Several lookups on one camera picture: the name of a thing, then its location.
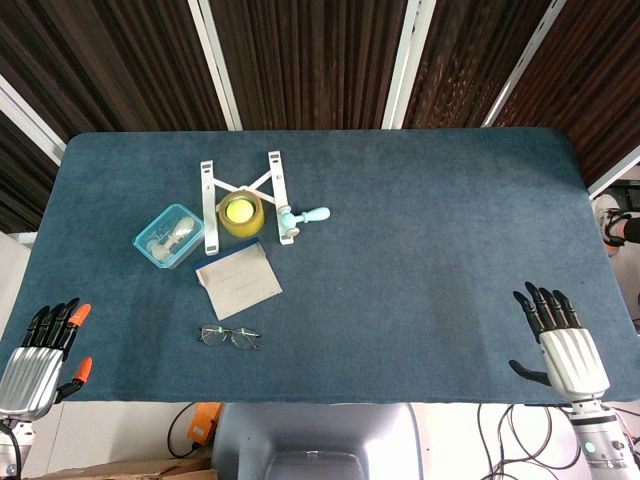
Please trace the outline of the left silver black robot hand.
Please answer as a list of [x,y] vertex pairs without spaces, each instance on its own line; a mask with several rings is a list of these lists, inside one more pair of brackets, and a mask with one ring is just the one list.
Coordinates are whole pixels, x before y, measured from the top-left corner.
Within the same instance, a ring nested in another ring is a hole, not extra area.
[[1,377],[1,418],[34,422],[50,408],[79,391],[89,380],[93,359],[84,358],[73,378],[59,382],[63,364],[92,306],[77,298],[41,308]]

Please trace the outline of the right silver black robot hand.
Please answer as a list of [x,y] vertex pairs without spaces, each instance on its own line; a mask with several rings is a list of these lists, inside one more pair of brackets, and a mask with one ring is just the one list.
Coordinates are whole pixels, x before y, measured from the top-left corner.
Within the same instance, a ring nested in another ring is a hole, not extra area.
[[520,377],[549,386],[569,403],[600,400],[610,388],[609,378],[595,342],[569,298],[559,290],[525,284],[515,291],[527,324],[542,354],[545,369],[534,371],[511,360]]

